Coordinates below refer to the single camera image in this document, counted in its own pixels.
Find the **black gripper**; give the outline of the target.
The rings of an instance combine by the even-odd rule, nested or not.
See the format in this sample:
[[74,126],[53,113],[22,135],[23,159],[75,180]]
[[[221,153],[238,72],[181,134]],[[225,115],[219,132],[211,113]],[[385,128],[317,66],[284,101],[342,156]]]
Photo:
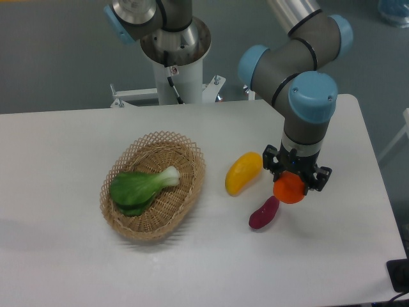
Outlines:
[[316,165],[320,153],[320,143],[301,145],[282,140],[280,150],[267,145],[263,151],[263,168],[273,176],[273,182],[287,171],[298,175],[305,184],[304,195],[309,191],[322,191],[327,184],[332,168]]

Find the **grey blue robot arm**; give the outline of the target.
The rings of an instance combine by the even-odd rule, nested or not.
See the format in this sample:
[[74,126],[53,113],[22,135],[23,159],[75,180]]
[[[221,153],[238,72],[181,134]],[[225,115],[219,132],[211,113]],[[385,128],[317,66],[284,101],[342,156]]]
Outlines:
[[[331,169],[317,159],[336,109],[337,84],[319,69],[348,52],[350,23],[325,15],[316,1],[270,1],[288,42],[277,50],[249,48],[238,64],[238,76],[284,117],[279,148],[267,146],[263,166],[281,179],[292,173],[304,191],[321,191]],[[110,1],[104,8],[113,31],[124,44],[139,42],[155,68],[161,104],[203,102],[201,65],[211,36],[193,16],[190,1]]]

